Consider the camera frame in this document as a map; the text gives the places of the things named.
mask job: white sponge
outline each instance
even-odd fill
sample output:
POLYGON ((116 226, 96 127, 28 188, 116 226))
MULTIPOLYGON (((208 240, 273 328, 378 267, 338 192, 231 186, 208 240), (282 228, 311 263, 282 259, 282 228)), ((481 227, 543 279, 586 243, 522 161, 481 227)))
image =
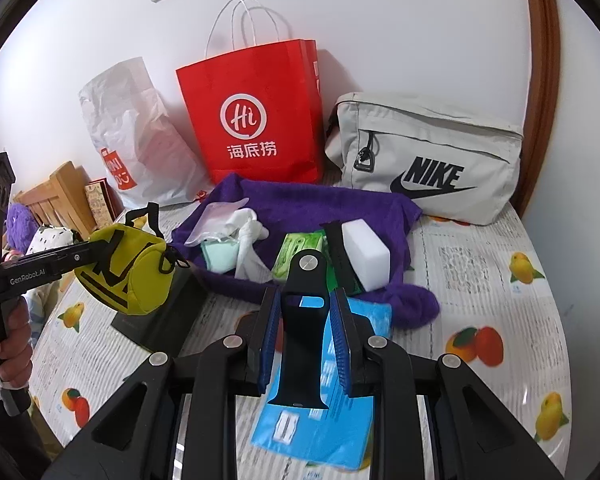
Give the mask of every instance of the white sponge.
POLYGON ((367 292, 389 283, 389 249, 362 218, 342 224, 342 241, 351 267, 367 292))

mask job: black box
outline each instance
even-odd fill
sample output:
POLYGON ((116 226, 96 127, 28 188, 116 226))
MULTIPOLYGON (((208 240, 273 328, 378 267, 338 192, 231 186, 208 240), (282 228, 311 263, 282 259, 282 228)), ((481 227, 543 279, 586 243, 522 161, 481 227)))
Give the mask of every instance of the black box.
POLYGON ((111 326, 151 352, 177 357, 206 300, 206 290, 190 269, 176 267, 167 301, 146 316, 121 312, 111 326))

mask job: blue gripper pad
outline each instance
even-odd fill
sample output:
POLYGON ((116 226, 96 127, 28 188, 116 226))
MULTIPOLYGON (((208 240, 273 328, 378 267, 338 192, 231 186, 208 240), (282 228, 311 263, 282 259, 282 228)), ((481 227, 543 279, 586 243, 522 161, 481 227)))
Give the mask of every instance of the blue gripper pad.
POLYGON ((342 324, 342 316, 338 308, 336 293, 329 294, 329 318, 331 319, 331 334, 333 335, 333 347, 336 352, 336 364, 338 366, 338 379, 345 394, 351 393, 351 355, 342 324))
POLYGON ((258 391, 263 394, 267 391, 267 385, 271 380, 271 367, 273 366, 273 356, 276 351, 276 337, 278 336, 278 323, 280 322, 280 290, 271 305, 267 329, 262 339, 262 348, 260 349, 260 370, 258 372, 258 391))

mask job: purple towel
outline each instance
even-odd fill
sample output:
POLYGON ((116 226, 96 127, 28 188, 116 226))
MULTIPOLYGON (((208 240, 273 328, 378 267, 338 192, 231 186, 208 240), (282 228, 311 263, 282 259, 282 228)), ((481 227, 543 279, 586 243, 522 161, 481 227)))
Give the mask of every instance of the purple towel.
POLYGON ((202 278, 212 291, 232 298, 259 304, 267 285, 237 280, 229 273, 205 270, 200 246, 189 248, 184 242, 198 222, 206 204, 237 202, 248 197, 245 207, 253 209, 258 220, 269 230, 269 237, 254 243, 263 263, 273 267, 287 233, 310 233, 320 224, 339 220, 348 222, 362 218, 376 232, 391 252, 389 284, 373 292, 357 296, 375 303, 390 303, 396 326, 416 328, 434 319, 440 306, 433 293, 416 285, 403 283, 404 269, 411 261, 406 235, 422 211, 407 197, 396 193, 380 193, 313 186, 311 184, 278 184, 241 178, 235 173, 226 177, 207 199, 173 231, 173 245, 200 268, 202 278))

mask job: gray waist bag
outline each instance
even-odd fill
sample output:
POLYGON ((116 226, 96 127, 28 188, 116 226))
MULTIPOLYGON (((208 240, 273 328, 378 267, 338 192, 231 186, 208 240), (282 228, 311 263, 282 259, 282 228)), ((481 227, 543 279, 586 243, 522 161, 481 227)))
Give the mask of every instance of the gray waist bag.
POLYGON ((520 128, 428 98, 354 92, 338 99, 327 156, 342 186, 402 193, 428 215, 491 223, 520 172, 520 128))

